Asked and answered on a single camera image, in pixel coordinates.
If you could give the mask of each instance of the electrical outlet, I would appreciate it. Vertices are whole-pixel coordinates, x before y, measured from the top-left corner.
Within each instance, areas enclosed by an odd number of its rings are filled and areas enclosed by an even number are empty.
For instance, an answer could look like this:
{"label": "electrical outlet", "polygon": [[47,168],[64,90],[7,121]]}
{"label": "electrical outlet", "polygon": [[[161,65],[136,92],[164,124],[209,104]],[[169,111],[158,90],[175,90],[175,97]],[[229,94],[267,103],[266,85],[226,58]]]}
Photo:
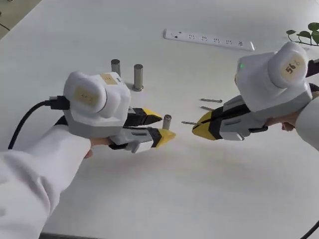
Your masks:
{"label": "electrical outlet", "polygon": [[239,41],[220,36],[206,35],[200,33],[190,33],[183,31],[172,31],[166,29],[164,38],[176,41],[186,41],[205,45],[221,46],[245,51],[254,51],[255,47],[251,41]]}

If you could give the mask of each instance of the white lab coat sleeve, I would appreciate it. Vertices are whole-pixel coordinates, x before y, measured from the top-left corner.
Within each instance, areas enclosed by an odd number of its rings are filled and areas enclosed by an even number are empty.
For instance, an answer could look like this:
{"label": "white lab coat sleeve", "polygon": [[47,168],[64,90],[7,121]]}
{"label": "white lab coat sleeve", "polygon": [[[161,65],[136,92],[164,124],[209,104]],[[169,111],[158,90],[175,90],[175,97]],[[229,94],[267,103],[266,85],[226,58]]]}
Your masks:
{"label": "white lab coat sleeve", "polygon": [[56,125],[28,150],[0,154],[0,238],[38,239],[90,147]]}
{"label": "white lab coat sleeve", "polygon": [[295,127],[298,135],[319,151],[319,97],[301,111]]}

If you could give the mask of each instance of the plant leaf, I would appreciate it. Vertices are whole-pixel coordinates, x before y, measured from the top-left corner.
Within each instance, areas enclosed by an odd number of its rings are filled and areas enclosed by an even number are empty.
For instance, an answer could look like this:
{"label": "plant leaf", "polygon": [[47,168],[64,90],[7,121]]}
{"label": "plant leaf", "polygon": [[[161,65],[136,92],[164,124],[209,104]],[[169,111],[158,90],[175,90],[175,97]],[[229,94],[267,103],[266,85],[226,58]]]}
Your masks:
{"label": "plant leaf", "polygon": [[295,30],[288,30],[288,31],[286,31],[286,33],[287,33],[287,35],[292,35],[292,34],[296,33],[296,31]]}
{"label": "plant leaf", "polygon": [[311,39],[311,34],[308,31],[301,31],[301,32],[299,32],[299,34],[297,34],[297,36],[302,36],[302,37],[306,37],[306,38]]}
{"label": "plant leaf", "polygon": [[308,29],[310,31],[317,31],[319,29],[319,23],[318,22],[312,22],[308,25]]}
{"label": "plant leaf", "polygon": [[315,41],[315,43],[317,43],[317,45],[319,45],[319,31],[313,31],[312,37],[313,37],[313,40]]}

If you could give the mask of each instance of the metal peg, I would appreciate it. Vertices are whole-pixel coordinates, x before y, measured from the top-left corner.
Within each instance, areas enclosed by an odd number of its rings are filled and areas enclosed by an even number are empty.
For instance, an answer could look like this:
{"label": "metal peg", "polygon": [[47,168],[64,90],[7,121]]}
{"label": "metal peg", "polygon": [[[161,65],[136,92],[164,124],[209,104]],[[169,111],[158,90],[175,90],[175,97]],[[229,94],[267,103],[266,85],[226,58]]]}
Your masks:
{"label": "metal peg", "polygon": [[118,73],[118,75],[121,77],[121,67],[120,67],[120,60],[113,59],[111,61],[111,70],[112,72]]}
{"label": "metal peg", "polygon": [[212,99],[200,99],[201,101],[206,102],[216,102],[216,103],[223,103],[223,100],[212,100]]}
{"label": "metal peg", "polygon": [[142,91],[143,87],[143,66],[141,64],[137,64],[134,66],[134,91]]}
{"label": "metal peg", "polygon": [[165,115],[163,119],[163,129],[169,130],[170,127],[170,121],[171,121],[171,116],[170,115]]}
{"label": "metal peg", "polygon": [[214,109],[206,106],[201,106],[202,109],[207,110],[207,111],[213,111]]}
{"label": "metal peg", "polygon": [[201,125],[201,123],[193,123],[193,122],[187,122],[187,121],[182,121],[181,123],[191,124],[191,125]]}

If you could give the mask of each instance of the human hand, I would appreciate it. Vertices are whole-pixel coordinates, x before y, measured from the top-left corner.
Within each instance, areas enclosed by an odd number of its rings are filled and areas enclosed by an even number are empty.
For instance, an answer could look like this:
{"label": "human hand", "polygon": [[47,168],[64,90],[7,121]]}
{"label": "human hand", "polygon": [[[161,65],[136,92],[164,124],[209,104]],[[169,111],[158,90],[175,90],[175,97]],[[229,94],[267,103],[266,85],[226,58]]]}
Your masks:
{"label": "human hand", "polygon": [[[319,91],[312,92],[312,95],[313,95],[313,99],[319,97]],[[278,117],[278,118],[270,118],[267,120],[266,126],[271,126],[271,125],[274,125],[277,123],[281,123],[282,130],[292,131],[295,128],[297,118],[298,118],[301,111],[302,111],[302,109],[297,111],[297,112],[294,112],[292,114],[289,114],[287,116]]]}
{"label": "human hand", "polygon": [[90,158],[93,155],[92,148],[96,145],[110,145],[112,141],[108,138],[91,138],[91,149],[84,158]]}

